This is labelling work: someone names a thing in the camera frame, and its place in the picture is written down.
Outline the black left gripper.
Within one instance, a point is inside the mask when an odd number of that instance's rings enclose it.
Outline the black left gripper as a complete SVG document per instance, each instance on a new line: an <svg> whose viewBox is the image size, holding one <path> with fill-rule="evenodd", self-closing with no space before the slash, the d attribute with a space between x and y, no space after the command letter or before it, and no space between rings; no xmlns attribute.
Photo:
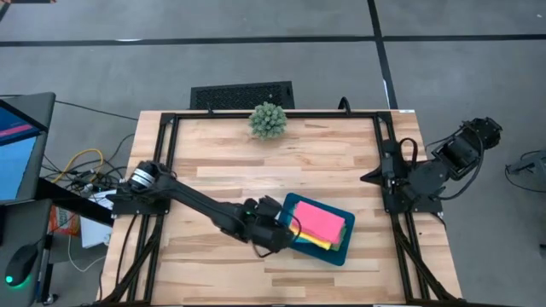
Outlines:
<svg viewBox="0 0 546 307"><path fill-rule="evenodd" d="M246 199L243 203L248 219L247 235L255 253L278 253L289 248L295 241L290 228L277 219L282 205L266 195L258 200Z"/></svg>

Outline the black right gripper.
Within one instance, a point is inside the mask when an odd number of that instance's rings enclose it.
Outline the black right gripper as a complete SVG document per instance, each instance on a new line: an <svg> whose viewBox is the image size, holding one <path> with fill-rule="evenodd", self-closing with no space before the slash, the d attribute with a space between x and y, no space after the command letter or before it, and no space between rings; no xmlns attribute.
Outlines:
<svg viewBox="0 0 546 307"><path fill-rule="evenodd" d="M393 193L400 185L409 181L410 173L420 164L420 161L382 161L380 167L377 167L367 175L361 176L362 182L380 185L381 191Z"/></svg>

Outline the yellow microfiber towel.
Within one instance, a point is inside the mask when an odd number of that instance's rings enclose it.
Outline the yellow microfiber towel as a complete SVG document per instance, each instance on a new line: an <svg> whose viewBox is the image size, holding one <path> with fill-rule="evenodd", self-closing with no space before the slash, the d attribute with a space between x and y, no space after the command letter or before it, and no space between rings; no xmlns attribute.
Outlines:
<svg viewBox="0 0 546 307"><path fill-rule="evenodd" d="M316 237L312 232L307 231L306 229L299 229L296 225L291 225L289 228L294 235L297 235L298 237L302 236L307 239L310 244L319 246L324 250L329 250L329 248L333 244L331 241L323 240L319 237Z"/></svg>

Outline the pink microfiber towel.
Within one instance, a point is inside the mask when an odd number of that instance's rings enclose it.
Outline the pink microfiber towel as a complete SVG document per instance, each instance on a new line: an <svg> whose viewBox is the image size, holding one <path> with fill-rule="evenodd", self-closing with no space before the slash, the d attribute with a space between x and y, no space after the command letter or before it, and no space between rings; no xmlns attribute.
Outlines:
<svg viewBox="0 0 546 307"><path fill-rule="evenodd" d="M291 225L296 225L299 229L306 229L323 240L337 243L340 231L346 226L346 222L344 218L332 212L300 201L293 210Z"/></svg>

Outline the teal plastic bin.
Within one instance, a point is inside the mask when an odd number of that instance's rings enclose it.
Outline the teal plastic bin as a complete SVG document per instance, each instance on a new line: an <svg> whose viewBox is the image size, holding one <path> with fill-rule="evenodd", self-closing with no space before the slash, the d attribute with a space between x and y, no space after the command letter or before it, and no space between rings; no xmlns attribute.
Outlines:
<svg viewBox="0 0 546 307"><path fill-rule="evenodd" d="M345 263L348 247L350 245L351 232L353 231L355 224L355 216L348 211L343 211L341 209L325 205L318 201L308 199L301 195L290 193L286 196L284 200L283 209L279 216L279 220L282 223L290 226L290 222L293 218L293 210L300 201L312 204L314 206L318 206L319 208L322 208L326 211L332 212L333 214L344 218L346 222L346 236L340 249L337 252L324 250L319 246L315 246L312 244L296 244L295 242L291 245L291 248L295 251L302 252L313 258L321 259L322 261L330 264L334 264L337 266L343 265Z"/></svg>

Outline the green microfiber towel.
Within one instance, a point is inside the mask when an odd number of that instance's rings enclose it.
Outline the green microfiber towel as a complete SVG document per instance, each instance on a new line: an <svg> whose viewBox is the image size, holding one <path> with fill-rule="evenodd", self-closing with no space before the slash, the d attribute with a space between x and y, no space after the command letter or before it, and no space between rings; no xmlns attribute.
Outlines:
<svg viewBox="0 0 546 307"><path fill-rule="evenodd" d="M329 248L329 250L333 252L337 252L340 249L345 239L345 236L346 236L346 226L344 226L343 229L340 231L339 241L337 243L333 243L331 247Z"/></svg>

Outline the artificial green potted plant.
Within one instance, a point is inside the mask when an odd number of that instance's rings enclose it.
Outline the artificial green potted plant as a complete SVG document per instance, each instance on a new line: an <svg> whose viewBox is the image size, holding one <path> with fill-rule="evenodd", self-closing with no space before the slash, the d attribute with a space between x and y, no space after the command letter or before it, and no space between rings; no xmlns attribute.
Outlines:
<svg viewBox="0 0 546 307"><path fill-rule="evenodd" d="M261 140L275 139L285 132L287 120L281 106L264 101L249 116L249 127L252 135Z"/></svg>

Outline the black perforated floor grille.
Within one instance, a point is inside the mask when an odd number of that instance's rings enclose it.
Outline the black perforated floor grille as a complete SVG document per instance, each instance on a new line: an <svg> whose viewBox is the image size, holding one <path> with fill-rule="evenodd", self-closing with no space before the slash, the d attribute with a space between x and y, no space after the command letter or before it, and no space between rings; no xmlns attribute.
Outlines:
<svg viewBox="0 0 546 307"><path fill-rule="evenodd" d="M295 109L291 81L193 87L191 110L247 110L264 101Z"/></svg>

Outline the black floor stand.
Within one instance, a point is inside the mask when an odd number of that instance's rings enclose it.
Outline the black floor stand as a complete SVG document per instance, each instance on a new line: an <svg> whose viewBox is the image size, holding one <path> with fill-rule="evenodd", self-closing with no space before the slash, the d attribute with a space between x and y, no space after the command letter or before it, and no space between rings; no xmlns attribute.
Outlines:
<svg viewBox="0 0 546 307"><path fill-rule="evenodd" d="M533 173L546 181L546 149L523 153L520 160L507 166L508 174L518 174L527 169L533 169Z"/></svg>

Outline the white paper sheet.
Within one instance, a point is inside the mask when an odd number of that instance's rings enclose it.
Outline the white paper sheet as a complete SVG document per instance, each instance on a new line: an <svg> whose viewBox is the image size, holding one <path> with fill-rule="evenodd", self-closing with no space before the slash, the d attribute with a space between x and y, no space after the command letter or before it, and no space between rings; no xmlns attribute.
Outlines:
<svg viewBox="0 0 546 307"><path fill-rule="evenodd" d="M100 193L95 193L89 197L89 200L96 202L109 211L113 208L113 202L106 198L109 194L116 194L116 191L108 190ZM82 247L87 249L100 244L108 245L112 234L112 227L98 222L94 222L88 218L80 218L80 233Z"/></svg>

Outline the black computer mouse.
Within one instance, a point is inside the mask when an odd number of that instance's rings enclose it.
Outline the black computer mouse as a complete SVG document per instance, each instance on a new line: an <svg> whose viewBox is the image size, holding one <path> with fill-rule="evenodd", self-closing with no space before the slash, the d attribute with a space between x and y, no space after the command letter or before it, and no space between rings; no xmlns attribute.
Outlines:
<svg viewBox="0 0 546 307"><path fill-rule="evenodd" d="M38 256L35 244L20 247L9 260L5 270L5 283L9 287L18 287L31 274L32 267Z"/></svg>

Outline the gray side desk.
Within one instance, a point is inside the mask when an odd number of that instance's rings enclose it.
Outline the gray side desk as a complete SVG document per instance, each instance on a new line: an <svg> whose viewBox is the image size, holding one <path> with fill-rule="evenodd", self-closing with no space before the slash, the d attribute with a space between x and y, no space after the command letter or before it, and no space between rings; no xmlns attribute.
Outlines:
<svg viewBox="0 0 546 307"><path fill-rule="evenodd" d="M51 205L50 200L38 200L6 206L0 245L0 307L31 307L34 303ZM21 247L36 242L37 256L28 275L20 284L10 286L6 275L10 260Z"/></svg>

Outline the blue-lit computer screen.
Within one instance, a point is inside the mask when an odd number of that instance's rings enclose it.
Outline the blue-lit computer screen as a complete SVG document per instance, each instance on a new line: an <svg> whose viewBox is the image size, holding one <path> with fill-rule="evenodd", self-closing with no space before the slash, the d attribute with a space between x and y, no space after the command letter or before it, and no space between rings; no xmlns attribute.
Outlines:
<svg viewBox="0 0 546 307"><path fill-rule="evenodd" d="M0 204L34 198L56 95L0 98Z"/></svg>

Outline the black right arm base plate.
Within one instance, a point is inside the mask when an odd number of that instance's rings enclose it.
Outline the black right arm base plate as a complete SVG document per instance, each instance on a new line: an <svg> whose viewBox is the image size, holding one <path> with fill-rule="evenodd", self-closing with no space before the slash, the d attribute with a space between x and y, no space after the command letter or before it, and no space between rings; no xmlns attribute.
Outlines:
<svg viewBox="0 0 546 307"><path fill-rule="evenodd" d="M408 182L387 180L381 187L385 211L390 213L429 212L439 213L443 210L439 200L430 194L417 190L417 186Z"/></svg>

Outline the black metal table frame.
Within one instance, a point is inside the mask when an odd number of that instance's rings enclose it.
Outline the black metal table frame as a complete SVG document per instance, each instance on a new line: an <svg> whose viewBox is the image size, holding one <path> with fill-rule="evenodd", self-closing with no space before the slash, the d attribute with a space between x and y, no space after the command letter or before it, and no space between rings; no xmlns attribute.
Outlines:
<svg viewBox="0 0 546 307"><path fill-rule="evenodd" d="M405 154L421 148L416 116L291 110L285 134L273 141L254 137L248 117L245 111L144 111L128 166L160 160L182 182L222 202L265 195L283 201L293 193L348 211L356 221L344 264L291 249L258 258L205 216L173 203L160 219L155 254L120 298L113 293L116 281L154 222L131 216L115 221L102 275L106 306L403 304L419 296L415 267L398 262L401 249L380 188L361 181L379 165L384 139L404 139Z"/></svg>

